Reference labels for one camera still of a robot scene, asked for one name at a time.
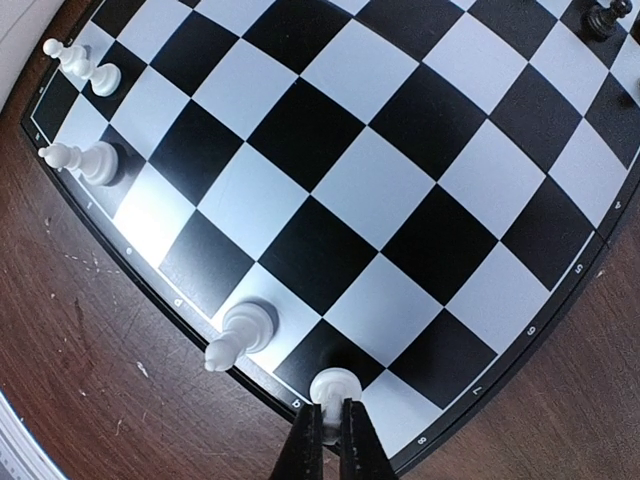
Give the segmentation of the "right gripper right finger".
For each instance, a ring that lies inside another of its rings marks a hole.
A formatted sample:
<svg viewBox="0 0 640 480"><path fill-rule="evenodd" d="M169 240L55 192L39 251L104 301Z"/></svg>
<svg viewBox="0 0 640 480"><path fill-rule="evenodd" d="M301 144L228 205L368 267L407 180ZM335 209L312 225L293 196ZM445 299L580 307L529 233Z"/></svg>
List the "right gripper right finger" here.
<svg viewBox="0 0 640 480"><path fill-rule="evenodd" d="M350 398L342 406L340 478L398 479L364 404Z"/></svg>

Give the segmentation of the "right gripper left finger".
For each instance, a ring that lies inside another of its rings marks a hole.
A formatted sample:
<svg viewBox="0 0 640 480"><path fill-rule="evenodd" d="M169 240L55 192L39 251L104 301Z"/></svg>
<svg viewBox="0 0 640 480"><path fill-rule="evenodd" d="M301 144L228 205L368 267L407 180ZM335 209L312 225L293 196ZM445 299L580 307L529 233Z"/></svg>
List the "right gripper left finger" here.
<svg viewBox="0 0 640 480"><path fill-rule="evenodd" d="M300 409L269 479L323 479L323 416L319 404L305 404Z"/></svg>

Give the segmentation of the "white chess bishop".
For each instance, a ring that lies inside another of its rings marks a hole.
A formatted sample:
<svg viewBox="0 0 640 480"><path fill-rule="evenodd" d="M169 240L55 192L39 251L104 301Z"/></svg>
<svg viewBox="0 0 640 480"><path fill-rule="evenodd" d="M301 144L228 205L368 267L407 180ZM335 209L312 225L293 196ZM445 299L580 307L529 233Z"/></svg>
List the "white chess bishop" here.
<svg viewBox="0 0 640 480"><path fill-rule="evenodd" d="M86 151L76 146L54 143L40 148L38 156L50 167L79 173L88 184L95 186L110 183L118 170L117 151L104 141L96 142Z"/></svg>

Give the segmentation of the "white chess pawn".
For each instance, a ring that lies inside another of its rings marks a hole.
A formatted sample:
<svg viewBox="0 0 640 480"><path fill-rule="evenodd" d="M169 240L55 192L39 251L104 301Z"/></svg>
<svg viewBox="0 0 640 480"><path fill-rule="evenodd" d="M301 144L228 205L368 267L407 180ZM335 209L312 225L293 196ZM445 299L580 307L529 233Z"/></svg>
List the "white chess pawn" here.
<svg viewBox="0 0 640 480"><path fill-rule="evenodd" d="M113 94L118 88L121 70L112 63L96 66L89 60L81 60L76 66L76 74L91 83L92 91L100 97Z"/></svg>
<svg viewBox="0 0 640 480"><path fill-rule="evenodd" d="M358 377L345 368L332 367L319 372L310 386L310 398L321 406L323 444L335 445L341 434L342 408L346 399L359 401L362 385Z"/></svg>
<svg viewBox="0 0 640 480"><path fill-rule="evenodd" d="M62 42L49 38L44 42L42 49L47 56L60 62L65 73L87 80L96 72L96 66L88 59L87 50L82 45L65 47Z"/></svg>

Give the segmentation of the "white chess knight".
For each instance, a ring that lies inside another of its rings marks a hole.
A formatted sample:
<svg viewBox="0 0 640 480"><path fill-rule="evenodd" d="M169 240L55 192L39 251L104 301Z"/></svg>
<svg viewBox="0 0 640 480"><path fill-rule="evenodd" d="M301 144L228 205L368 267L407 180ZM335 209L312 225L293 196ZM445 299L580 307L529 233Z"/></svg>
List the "white chess knight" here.
<svg viewBox="0 0 640 480"><path fill-rule="evenodd" d="M268 309L255 302L241 302L223 317L221 334L205 349L204 368L224 372L247 354L264 350L276 331L276 320Z"/></svg>

